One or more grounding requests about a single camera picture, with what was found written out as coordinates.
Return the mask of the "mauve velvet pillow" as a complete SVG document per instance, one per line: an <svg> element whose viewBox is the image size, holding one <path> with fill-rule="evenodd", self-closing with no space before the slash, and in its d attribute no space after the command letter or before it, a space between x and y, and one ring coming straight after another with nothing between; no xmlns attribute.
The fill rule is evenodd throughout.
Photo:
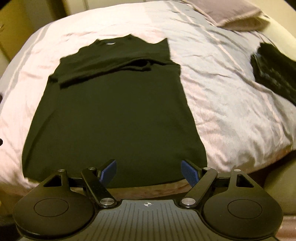
<svg viewBox="0 0 296 241"><path fill-rule="evenodd" d="M201 13L212 25L231 31L257 31L266 28L269 21L263 12L248 1L195 0L185 1Z"/></svg>

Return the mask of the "black long sleeve shirt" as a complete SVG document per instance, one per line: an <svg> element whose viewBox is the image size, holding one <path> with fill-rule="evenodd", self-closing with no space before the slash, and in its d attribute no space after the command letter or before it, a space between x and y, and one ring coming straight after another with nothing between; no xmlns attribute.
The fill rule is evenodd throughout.
<svg viewBox="0 0 296 241"><path fill-rule="evenodd" d="M181 162L207 166L167 39L96 40L60 60L49 76L22 154L23 174L43 181L115 160L109 188L183 178Z"/></svg>

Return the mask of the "pink grey bed duvet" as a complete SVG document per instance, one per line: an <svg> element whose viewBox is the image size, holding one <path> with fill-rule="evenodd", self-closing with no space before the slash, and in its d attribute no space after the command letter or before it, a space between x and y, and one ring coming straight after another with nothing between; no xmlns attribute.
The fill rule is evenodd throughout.
<svg viewBox="0 0 296 241"><path fill-rule="evenodd" d="M48 78L60 60L96 40L136 36L167 39L207 166L219 173L252 173L295 149L295 106L254 79L251 55L267 38L258 32L217 28L177 1L151 1L93 9L50 23L17 54L4 77L14 85L1 104L1 192L24 196L41 181L23 174L22 154ZM189 190L179 181L109 188L116 199L146 199Z"/></svg>

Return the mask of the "cream padded headboard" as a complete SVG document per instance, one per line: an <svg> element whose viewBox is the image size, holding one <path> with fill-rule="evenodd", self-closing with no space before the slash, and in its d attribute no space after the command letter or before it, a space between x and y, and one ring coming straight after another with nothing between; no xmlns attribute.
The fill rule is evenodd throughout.
<svg viewBox="0 0 296 241"><path fill-rule="evenodd" d="M273 18L263 15L262 19L268 21L268 25L262 32L271 40L281 53L295 61L295 37Z"/></svg>

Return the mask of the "stack of dark folded clothes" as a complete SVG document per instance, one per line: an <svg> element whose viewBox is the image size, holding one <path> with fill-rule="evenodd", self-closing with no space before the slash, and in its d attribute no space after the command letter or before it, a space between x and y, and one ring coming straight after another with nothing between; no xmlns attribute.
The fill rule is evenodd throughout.
<svg viewBox="0 0 296 241"><path fill-rule="evenodd" d="M295 61L274 45L260 43L250 57L255 81L295 104Z"/></svg>

